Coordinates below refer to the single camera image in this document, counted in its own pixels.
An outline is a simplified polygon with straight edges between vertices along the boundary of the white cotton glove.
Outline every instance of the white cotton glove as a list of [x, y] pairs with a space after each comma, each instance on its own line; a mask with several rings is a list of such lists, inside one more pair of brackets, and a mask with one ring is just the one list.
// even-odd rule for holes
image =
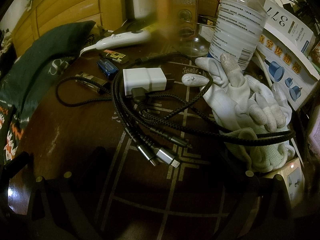
[[[213, 85], [204, 94], [204, 100], [212, 108], [217, 124], [233, 131], [229, 136], [257, 139], [257, 133], [288, 130], [291, 108], [279, 86], [271, 90], [251, 76], [243, 76], [235, 59], [226, 53], [220, 62], [213, 58], [197, 58], [196, 65], [213, 78]], [[185, 74], [183, 84], [200, 86], [209, 79]], [[226, 143], [227, 148], [240, 160], [247, 163], [247, 169], [269, 172], [281, 168], [288, 158], [294, 156], [289, 141], [263, 147], [247, 147]]]

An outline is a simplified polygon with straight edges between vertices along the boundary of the wooden headboard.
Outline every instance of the wooden headboard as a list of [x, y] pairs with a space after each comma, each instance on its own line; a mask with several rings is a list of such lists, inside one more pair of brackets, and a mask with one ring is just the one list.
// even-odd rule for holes
[[125, 20], [124, 0], [33, 0], [12, 31], [17, 56], [54, 27], [87, 20], [109, 30], [119, 28]]

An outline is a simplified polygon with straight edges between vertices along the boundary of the metal connector tip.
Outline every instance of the metal connector tip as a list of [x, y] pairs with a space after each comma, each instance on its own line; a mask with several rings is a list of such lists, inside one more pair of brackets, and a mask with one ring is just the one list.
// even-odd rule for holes
[[153, 166], [157, 166], [159, 164], [156, 159], [151, 159], [150, 162], [152, 163]]
[[177, 160], [173, 160], [173, 162], [171, 163], [171, 165], [175, 168], [178, 168], [180, 165], [180, 162], [178, 162]]

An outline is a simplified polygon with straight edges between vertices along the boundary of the white usb charger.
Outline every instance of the white usb charger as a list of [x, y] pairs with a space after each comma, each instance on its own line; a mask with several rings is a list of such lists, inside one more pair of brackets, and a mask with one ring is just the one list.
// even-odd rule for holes
[[131, 90], [139, 87], [144, 88], [146, 93], [166, 90], [174, 83], [174, 79], [170, 78], [170, 75], [164, 74], [159, 67], [124, 69], [125, 95], [131, 95]]

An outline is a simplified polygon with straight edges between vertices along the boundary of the blue cupping cup illustration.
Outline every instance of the blue cupping cup illustration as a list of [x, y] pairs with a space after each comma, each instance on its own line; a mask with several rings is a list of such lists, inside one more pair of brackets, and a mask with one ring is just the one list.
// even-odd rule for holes
[[272, 61], [271, 63], [267, 60], [264, 61], [269, 66], [269, 72], [275, 79], [275, 82], [279, 82], [284, 74], [284, 67], [281, 67], [277, 62]]
[[291, 87], [292, 86], [292, 78], [287, 78], [284, 82], [285, 82], [285, 85], [287, 87]]
[[302, 88], [298, 86], [294, 86], [289, 89], [289, 93], [293, 101], [296, 101], [301, 96], [301, 89]]

